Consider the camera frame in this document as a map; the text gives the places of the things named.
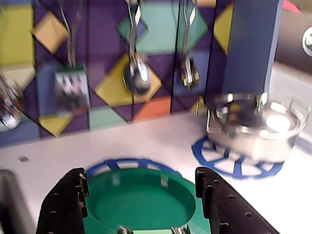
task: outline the stainless steel pot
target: stainless steel pot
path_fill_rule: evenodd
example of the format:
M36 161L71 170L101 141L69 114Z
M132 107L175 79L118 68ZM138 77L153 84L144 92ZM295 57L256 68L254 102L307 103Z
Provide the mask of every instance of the stainless steel pot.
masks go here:
M295 97L288 108L268 101L267 93L229 93L208 103L208 137L251 161L282 162L306 126L310 112L311 105L305 108Z
M0 132L14 129L23 116L23 93L18 85L0 75Z

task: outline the blue wheel-shaped trivet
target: blue wheel-shaped trivet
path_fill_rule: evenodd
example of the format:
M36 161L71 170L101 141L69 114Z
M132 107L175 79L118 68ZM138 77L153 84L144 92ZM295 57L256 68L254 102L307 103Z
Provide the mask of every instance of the blue wheel-shaped trivet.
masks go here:
M209 142L211 143L211 148L204 147L204 143ZM221 161L229 160L229 153L230 149L226 148L224 155L222 158L218 158L215 160L207 161L204 159L202 152L203 151L214 151L216 152L217 147L222 147L221 145L216 144L215 142L212 142L209 140L208 136L204 136L200 140L198 140L193 146L192 146L192 151L197 159L197 161L206 167L211 168L212 170L216 171L217 173L220 173L225 176L230 176L232 178L236 179L247 179L247 178L266 178L270 176L276 175L283 167L283 162L280 163L269 163L269 162L264 162L260 161L256 165L254 165L255 168L258 168L261 171L261 174L259 175L243 175L242 174L242 162L245 160L246 155L240 155L240 158L234 162L234 170L233 173L225 172L219 168L215 167L215 164ZM264 164L272 164L273 167L270 170L265 170L262 166Z
M96 172L98 169L108 166L111 170L116 170L120 169L118 166L118 162L137 162L139 168L147 168L147 165L153 165L157 168L159 168L161 171L165 172L171 172L173 174L176 174L178 176L181 176L181 174L172 168L161 164L159 162L152 161L150 159L144 159L144 158L119 158L119 159L109 159L109 160L104 160L103 162L96 164L92 166L91 168L86 170L86 174L88 177L93 177L96 175Z

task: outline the geometric pattern wall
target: geometric pattern wall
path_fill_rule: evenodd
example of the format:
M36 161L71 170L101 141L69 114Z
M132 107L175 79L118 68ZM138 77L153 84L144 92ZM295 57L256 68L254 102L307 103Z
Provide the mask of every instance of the geometric pattern wall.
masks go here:
M64 2L64 12L71 25L79 1ZM130 27L124 0L115 0L114 4L84 0L83 4L82 21L76 34L76 56L77 63L87 71L91 108L78 116L58 117L54 73L66 66L68 37L59 1L6 1L2 11L5 31L1 71L23 89L26 110L24 121L15 130L0 133L0 146L189 111L198 99L203 101L206 86L211 87L211 93L222 87L228 40L224 37L231 24L227 8L230 0L219 0L217 6L213 0L199 1L188 41L190 56L202 79L199 89L193 93L181 86L179 78L185 29L183 1L143 2L136 46L151 70L152 88L139 97L133 96L122 81L123 68L129 61ZM191 9L190 2L187 14Z

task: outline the green bowl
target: green bowl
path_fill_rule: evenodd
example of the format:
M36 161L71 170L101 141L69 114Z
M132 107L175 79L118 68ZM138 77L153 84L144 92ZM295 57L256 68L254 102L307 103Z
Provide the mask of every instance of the green bowl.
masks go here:
M86 234L116 234L119 226L169 232L185 224L195 233L210 233L195 185L178 175L140 168L112 170L88 178L88 185Z

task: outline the yellow diamond tile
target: yellow diamond tile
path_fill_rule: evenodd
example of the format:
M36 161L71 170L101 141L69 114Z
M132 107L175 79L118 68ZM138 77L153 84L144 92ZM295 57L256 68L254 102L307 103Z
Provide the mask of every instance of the yellow diamond tile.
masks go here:
M68 37L65 26L52 12L48 12L35 26L33 34L51 54L54 54Z
M54 136L59 137L64 129L70 124L73 120L71 114L59 116L41 116L39 117L39 123L43 128L48 130Z
M160 78L156 75L156 73L149 67L151 77L152 77L152 86L149 92L145 95L136 96L134 95L135 103L148 102L152 99L152 97L157 93L157 91L161 88Z
M196 113L196 103L197 102L195 102L191 107L191 112L193 113ZM205 104L204 104L204 99L202 96L200 96L198 104L199 104L198 112L201 112L206 109Z
M129 56L124 55L95 89L96 94L112 107L132 104L132 94L122 78L128 62Z
M0 67L0 72L8 80L13 80L22 90L30 84L36 74L33 65Z
M33 63L33 10L31 4L7 5L1 8L0 64Z
M198 5L203 7L215 7L216 0L198 0Z
M215 19L214 22L214 37L218 41L225 54L228 53L230 31L232 24L233 5L230 4L224 11Z

